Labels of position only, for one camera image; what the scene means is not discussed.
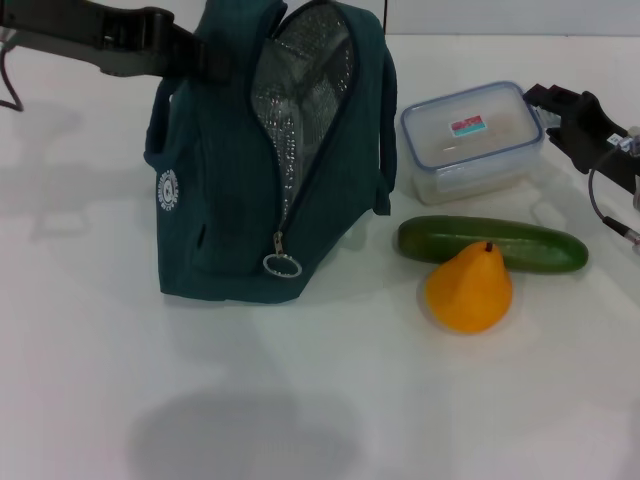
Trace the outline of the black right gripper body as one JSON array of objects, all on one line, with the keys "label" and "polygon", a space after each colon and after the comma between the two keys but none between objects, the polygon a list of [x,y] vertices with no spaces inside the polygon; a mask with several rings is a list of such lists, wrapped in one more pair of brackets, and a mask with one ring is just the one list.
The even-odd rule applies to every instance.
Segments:
[{"label": "black right gripper body", "polygon": [[560,128],[580,138],[588,156],[588,172],[596,167],[616,185],[634,193],[639,159],[624,152],[614,153],[615,145],[610,141],[613,135],[626,137],[627,131],[609,119],[598,99],[590,92],[578,94],[570,91],[570,104],[564,107]]}]

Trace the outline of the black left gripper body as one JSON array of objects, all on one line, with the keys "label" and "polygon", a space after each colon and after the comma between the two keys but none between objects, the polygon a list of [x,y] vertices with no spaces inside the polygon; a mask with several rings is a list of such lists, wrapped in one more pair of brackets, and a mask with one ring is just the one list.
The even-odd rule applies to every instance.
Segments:
[{"label": "black left gripper body", "polygon": [[111,76],[167,76],[174,16],[92,1],[3,1],[1,41],[92,64]]}]

